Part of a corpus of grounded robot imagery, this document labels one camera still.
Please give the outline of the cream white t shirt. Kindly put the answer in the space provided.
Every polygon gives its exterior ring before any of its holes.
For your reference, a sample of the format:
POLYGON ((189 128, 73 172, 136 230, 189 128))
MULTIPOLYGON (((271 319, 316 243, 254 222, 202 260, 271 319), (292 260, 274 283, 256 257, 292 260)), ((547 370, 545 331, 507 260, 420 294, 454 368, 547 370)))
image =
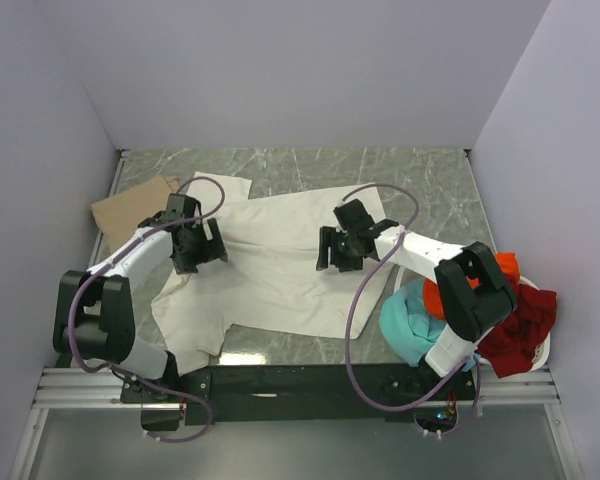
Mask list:
POLYGON ((352 186, 252 199, 250 181, 198 172, 187 189, 215 216, 228 253, 194 274, 170 274, 151 303, 178 372, 219 354, 232 325, 341 339, 363 271, 318 271, 319 230, 352 186))

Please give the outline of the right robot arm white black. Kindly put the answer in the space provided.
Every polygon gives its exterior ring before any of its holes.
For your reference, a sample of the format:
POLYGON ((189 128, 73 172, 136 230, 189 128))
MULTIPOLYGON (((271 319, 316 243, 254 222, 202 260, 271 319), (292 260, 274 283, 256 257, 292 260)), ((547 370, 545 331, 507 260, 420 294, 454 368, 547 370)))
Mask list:
POLYGON ((387 263, 433 282, 440 296, 446 326, 419 361, 419 387, 440 399, 454 386, 453 373, 476 351, 480 341, 517 308, 513 287, 484 243, 469 246, 444 243, 411 232, 407 224, 390 219, 376 222, 358 199, 334 209, 338 225, 319 230, 316 269, 335 267, 341 273, 363 269, 366 259, 376 264, 354 294, 345 338, 364 288, 387 263))

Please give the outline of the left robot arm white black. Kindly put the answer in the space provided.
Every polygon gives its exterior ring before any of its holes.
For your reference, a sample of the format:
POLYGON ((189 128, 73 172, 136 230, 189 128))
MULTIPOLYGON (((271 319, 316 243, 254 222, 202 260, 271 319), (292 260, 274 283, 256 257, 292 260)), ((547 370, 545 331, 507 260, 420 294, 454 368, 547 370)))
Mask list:
POLYGON ((76 361, 99 360, 142 377, 153 399, 173 399, 180 388, 175 355, 136 334, 132 301, 137 286, 166 259, 179 275, 194 274, 211 261, 228 260, 217 220, 204 214, 194 197, 170 194, 166 207, 143 220, 108 259, 61 277, 54 350, 76 361))

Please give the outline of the white perforated laundry basket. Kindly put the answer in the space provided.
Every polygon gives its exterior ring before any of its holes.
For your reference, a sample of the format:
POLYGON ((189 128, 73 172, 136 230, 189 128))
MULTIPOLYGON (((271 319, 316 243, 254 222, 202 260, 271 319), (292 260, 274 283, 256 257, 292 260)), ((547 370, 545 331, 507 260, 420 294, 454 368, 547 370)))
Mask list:
MULTIPOLYGON (((517 310, 494 328, 478 347, 479 360, 500 378, 526 373, 544 365, 550 330, 557 316, 557 293, 542 290, 526 277, 509 253, 500 256, 503 271, 513 282, 517 310)), ((399 269, 394 293, 383 304, 380 327, 393 351, 415 367, 433 347, 446 322, 437 287, 429 280, 402 282, 399 269)))

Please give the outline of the folded tan t shirt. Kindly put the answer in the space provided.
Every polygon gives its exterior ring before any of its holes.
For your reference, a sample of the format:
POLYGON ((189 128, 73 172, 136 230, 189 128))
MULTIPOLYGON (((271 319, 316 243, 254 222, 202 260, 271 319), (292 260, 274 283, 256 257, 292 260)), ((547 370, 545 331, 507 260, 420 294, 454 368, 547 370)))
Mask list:
POLYGON ((110 251, 127 242, 138 225, 164 209, 170 193, 180 187, 177 177, 158 175, 149 181, 91 205, 91 213, 110 251))

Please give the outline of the orange t shirt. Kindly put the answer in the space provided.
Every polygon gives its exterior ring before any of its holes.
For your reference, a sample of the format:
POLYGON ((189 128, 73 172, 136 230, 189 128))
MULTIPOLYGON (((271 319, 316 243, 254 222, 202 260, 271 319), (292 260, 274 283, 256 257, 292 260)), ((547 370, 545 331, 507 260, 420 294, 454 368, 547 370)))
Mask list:
MULTIPOLYGON (((520 281, 520 269, 516 254, 514 252, 499 252, 495 254, 495 259, 505 277, 513 286, 516 286, 520 281)), ((438 320, 445 321, 439 289, 433 281, 429 279, 424 281, 422 298, 426 312, 438 320)))

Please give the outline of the teal t shirt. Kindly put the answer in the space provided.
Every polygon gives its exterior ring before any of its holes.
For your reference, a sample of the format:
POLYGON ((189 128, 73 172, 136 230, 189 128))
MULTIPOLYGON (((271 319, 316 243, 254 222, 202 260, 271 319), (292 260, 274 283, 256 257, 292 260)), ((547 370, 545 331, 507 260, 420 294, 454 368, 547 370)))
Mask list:
POLYGON ((418 366, 446 326, 426 310, 423 285, 415 280, 402 286, 384 301, 379 317, 384 339, 410 367, 418 366))

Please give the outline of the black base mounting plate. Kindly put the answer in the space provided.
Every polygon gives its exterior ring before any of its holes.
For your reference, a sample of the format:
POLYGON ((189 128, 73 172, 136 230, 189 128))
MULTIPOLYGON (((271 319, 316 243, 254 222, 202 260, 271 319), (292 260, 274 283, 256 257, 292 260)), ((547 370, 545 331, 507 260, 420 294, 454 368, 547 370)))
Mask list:
MULTIPOLYGON (((362 390, 374 401, 390 406, 410 403, 433 384, 422 384, 418 369, 403 363, 354 365, 362 390)), ((139 382, 125 382, 120 400, 143 406, 143 426, 175 430, 176 408, 186 426, 204 425, 204 406, 177 396, 151 391, 139 382)), ((416 409, 389 413, 366 404, 355 392, 344 365, 210 366, 181 377, 185 391, 205 400, 215 422, 383 419, 412 423, 414 415, 433 412, 448 401, 475 398, 473 375, 456 373, 427 403, 416 409)))

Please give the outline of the dark red t shirt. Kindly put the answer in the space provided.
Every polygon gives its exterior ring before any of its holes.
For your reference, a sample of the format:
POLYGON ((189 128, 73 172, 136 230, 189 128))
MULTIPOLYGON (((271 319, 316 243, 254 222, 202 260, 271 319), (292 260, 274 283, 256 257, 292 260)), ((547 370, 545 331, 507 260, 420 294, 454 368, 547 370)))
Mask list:
POLYGON ((518 306, 480 342, 478 353, 504 378, 531 370, 536 348, 543 343, 557 317, 557 293, 519 284, 518 306))

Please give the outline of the aluminium frame rail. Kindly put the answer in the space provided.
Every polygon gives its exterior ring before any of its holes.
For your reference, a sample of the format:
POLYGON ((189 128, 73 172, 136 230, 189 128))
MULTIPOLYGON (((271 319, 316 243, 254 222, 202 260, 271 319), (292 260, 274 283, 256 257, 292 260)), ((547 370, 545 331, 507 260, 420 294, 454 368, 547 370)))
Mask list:
MULTIPOLYGON (((467 154, 421 148, 136 149, 121 155, 114 193, 155 176, 197 172, 251 182, 254 198, 378 181, 387 213, 444 240, 493 237, 467 154)), ((507 380, 480 373, 482 415, 444 440, 380 419, 222 423, 202 439, 141 436, 110 373, 59 361, 44 370, 19 470, 28 479, 580 479, 583 471, 548 367, 507 380)))

